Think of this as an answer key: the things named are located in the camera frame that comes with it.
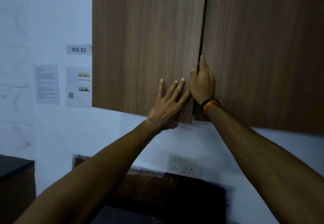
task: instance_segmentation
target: person's left arm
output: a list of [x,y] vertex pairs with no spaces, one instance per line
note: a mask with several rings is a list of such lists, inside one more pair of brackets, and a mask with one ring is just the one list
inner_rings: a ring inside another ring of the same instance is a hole
[[190,95],[187,91],[176,102],[184,82],[175,81],[163,98],[161,79],[147,120],[47,188],[15,224],[91,222],[153,137],[178,126],[174,117]]

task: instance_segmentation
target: person's right arm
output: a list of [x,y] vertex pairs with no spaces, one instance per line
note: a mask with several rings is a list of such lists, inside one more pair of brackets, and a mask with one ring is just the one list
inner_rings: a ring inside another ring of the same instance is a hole
[[[190,91],[201,104],[213,98],[214,76],[200,59]],[[247,179],[280,223],[324,223],[324,178],[297,157],[246,126],[223,107],[207,110]]]

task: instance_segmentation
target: ws 02 sign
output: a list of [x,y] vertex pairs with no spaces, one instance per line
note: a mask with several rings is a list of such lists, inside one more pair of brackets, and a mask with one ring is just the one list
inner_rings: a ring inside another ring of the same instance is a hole
[[67,45],[66,53],[72,55],[92,55],[92,46],[91,44]]

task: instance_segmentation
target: photo on paper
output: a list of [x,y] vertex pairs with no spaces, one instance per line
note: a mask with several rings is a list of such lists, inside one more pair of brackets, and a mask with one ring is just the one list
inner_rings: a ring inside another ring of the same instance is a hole
[[90,92],[89,88],[87,88],[87,87],[79,87],[79,91],[88,91],[88,92]]
[[88,72],[79,72],[79,77],[90,77],[90,73],[88,73]]

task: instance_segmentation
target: orange thread wristband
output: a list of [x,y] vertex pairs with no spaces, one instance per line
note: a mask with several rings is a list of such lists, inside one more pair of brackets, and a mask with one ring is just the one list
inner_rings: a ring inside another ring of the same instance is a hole
[[211,100],[209,102],[207,102],[204,106],[203,106],[203,114],[205,115],[205,117],[208,117],[207,116],[207,110],[208,110],[208,107],[211,105],[211,104],[217,104],[219,106],[222,106],[222,104],[216,100]]

